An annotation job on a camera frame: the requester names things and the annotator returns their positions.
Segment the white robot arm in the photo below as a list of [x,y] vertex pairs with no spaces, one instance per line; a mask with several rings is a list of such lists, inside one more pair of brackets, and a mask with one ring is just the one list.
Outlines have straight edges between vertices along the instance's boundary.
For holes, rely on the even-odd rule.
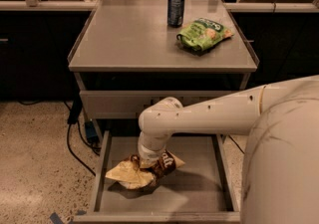
[[175,133],[246,135],[240,223],[319,224],[319,76],[188,107],[165,98],[141,113],[139,126],[148,163]]

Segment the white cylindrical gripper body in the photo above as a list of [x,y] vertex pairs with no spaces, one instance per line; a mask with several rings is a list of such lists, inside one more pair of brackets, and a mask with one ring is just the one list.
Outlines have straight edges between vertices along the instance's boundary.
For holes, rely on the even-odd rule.
[[158,161],[166,150],[166,144],[170,138],[170,134],[153,135],[141,132],[138,140],[138,153],[141,160]]

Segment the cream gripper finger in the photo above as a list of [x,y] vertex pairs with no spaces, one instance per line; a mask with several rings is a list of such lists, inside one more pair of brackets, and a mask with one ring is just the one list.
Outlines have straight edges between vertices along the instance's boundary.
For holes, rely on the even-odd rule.
[[152,166],[154,166],[155,164],[156,164],[155,161],[142,160],[140,162],[140,169],[148,169],[148,168],[151,168]]

